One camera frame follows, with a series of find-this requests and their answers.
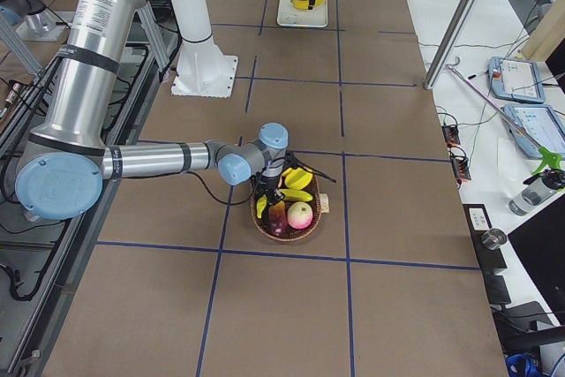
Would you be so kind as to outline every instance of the sticker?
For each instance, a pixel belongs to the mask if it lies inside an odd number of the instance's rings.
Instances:
[[[486,222],[485,211],[480,207],[470,207],[469,216],[475,230],[489,230],[488,222]]]
[[[329,198],[325,193],[320,193],[320,212],[322,214],[329,213]]]
[[[114,6],[112,0],[79,0],[72,28],[106,37]]]

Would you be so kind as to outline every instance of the plate with bananas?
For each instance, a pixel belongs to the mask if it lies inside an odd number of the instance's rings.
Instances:
[[[328,25],[328,0],[316,0],[308,10],[308,0],[279,0],[276,17],[279,26],[323,28]]]

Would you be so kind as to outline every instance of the water bottle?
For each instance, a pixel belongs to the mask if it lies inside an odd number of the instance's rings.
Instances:
[[[565,171],[545,170],[524,181],[528,185],[508,204],[516,215],[526,215],[565,187]]]

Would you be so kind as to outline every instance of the fruit basket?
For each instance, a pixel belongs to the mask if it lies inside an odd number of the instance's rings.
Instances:
[[[313,176],[312,181],[302,189],[305,192],[310,193],[313,196],[313,199],[309,202],[306,202],[312,208],[313,218],[312,222],[308,227],[302,230],[295,230],[290,226],[287,227],[287,230],[279,235],[274,236],[273,234],[269,233],[269,225],[268,225],[268,213],[265,210],[262,214],[261,218],[257,217],[257,209],[256,209],[256,196],[253,195],[251,197],[251,217],[253,218],[253,222],[257,229],[263,233],[268,238],[275,240],[280,243],[288,243],[288,242],[295,242],[297,240],[303,239],[308,237],[312,232],[316,229],[318,224],[320,223],[321,218],[321,206],[320,206],[320,191],[318,189],[318,181],[316,180],[316,176]],[[286,208],[289,207],[291,202],[285,202]]]

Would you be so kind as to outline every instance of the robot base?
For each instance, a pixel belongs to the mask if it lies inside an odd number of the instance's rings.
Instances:
[[[74,19],[74,12],[57,12],[66,23],[69,25],[72,23]],[[51,31],[44,33],[44,34],[37,34],[33,31],[29,25],[24,21],[22,22],[18,28],[16,28],[16,33],[18,34],[19,38],[23,41],[59,41],[63,36],[64,30],[66,30],[65,26],[57,25]]]
[[[191,66],[189,72],[183,66],[182,60],[185,59],[182,55],[177,66],[177,77],[171,88],[172,94],[180,96],[205,96],[205,97],[220,97],[228,98],[231,96],[233,88],[238,59],[222,54],[222,52],[214,46],[212,52],[214,53],[214,65],[218,70],[215,76],[209,81],[203,81],[202,64],[199,63],[197,53],[192,53],[188,57],[191,59]]]

